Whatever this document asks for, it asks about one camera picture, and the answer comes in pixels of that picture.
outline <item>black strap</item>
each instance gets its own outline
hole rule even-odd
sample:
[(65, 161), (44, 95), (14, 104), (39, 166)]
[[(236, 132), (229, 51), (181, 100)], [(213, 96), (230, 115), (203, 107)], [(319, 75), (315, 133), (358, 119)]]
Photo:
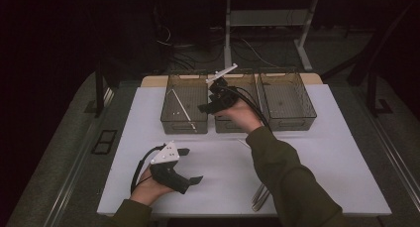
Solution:
[(133, 175), (133, 180), (132, 180), (131, 189), (130, 189), (131, 193), (133, 193), (134, 189), (136, 189), (137, 187), (137, 180), (139, 179), (139, 174), (143, 168), (143, 165), (145, 164), (145, 160), (148, 158), (148, 156), (151, 153), (153, 153), (154, 151), (161, 151), (165, 146), (166, 144), (163, 144), (162, 146), (154, 147), (153, 149), (149, 150), (146, 153), (146, 155), (143, 157), (142, 160), (139, 161), (139, 164), (137, 165), (136, 171), (134, 172), (134, 175)]

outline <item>person's right hand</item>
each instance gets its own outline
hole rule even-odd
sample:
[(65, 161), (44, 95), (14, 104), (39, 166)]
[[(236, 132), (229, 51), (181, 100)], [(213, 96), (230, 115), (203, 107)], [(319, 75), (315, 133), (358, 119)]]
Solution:
[(214, 116), (227, 116), (247, 134), (262, 126), (260, 118), (254, 110), (242, 99), (239, 99), (231, 108), (219, 111)]

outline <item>white object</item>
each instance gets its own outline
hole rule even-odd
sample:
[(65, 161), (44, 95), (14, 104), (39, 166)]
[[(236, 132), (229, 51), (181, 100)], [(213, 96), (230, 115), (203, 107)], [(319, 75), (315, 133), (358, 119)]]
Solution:
[(169, 163), (179, 160), (178, 149), (174, 142), (169, 142), (157, 155), (151, 160), (152, 165)]
[[(189, 121), (189, 122), (191, 122), (191, 118), (189, 118), (189, 115), (188, 115), (188, 113), (186, 112), (185, 108), (183, 107), (181, 100), (179, 100), (178, 95), (176, 95), (175, 90), (174, 90), (174, 89), (172, 89), (172, 90), (170, 90), (170, 91), (172, 91), (172, 92), (173, 92), (173, 94), (175, 95), (176, 100), (178, 101), (179, 105), (181, 106), (182, 111), (184, 112), (184, 114), (185, 114), (186, 118), (188, 119), (188, 121)], [(189, 123), (189, 124), (191, 125), (191, 127), (192, 127), (192, 129), (195, 131), (195, 133), (197, 133), (197, 129), (195, 128), (195, 125), (194, 125), (193, 123)]]
[(232, 66), (225, 68), (221, 71), (216, 71), (216, 74), (214, 75), (214, 77), (206, 79), (206, 83), (209, 83), (211, 81), (214, 81), (224, 75), (226, 75), (228, 72), (232, 71), (233, 69), (237, 68), (238, 66), (234, 63)]
[(245, 147), (247, 147), (248, 149), (250, 149), (251, 147), (245, 143), (245, 141), (238, 139), (239, 142), (241, 142), (241, 144), (243, 144)]

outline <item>white tabletop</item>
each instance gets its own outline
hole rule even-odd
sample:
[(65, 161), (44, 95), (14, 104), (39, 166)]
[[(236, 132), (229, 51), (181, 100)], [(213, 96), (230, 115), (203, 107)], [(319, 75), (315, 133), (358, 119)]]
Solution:
[[(306, 85), (306, 89), (318, 115), (311, 129), (274, 132), (275, 136), (297, 150), (301, 162), (345, 214), (390, 214), (328, 85)], [(261, 182), (251, 151), (239, 141), (245, 141), (246, 134), (217, 134), (210, 115), (208, 134), (166, 135), (159, 119), (164, 93), (164, 87), (138, 88), (97, 212), (113, 215), (130, 196), (139, 160), (151, 148), (175, 141), (178, 148), (190, 149), (175, 170), (186, 178), (204, 177), (185, 194), (174, 192), (159, 199), (153, 205), (154, 217), (276, 215), (271, 198), (260, 211), (251, 208)]]

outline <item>wrist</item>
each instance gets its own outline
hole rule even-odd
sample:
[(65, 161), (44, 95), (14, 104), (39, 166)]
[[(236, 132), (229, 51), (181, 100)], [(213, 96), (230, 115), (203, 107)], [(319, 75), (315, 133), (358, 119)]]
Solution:
[(137, 187), (130, 196), (131, 200), (142, 203), (147, 206), (151, 206), (158, 198), (160, 194), (150, 188)]
[(254, 122), (249, 123), (248, 126), (245, 127), (244, 130), (245, 130), (245, 132), (247, 134), (250, 134), (252, 131), (256, 130), (257, 128), (259, 128), (261, 126), (262, 126), (261, 121), (260, 120), (256, 120)]

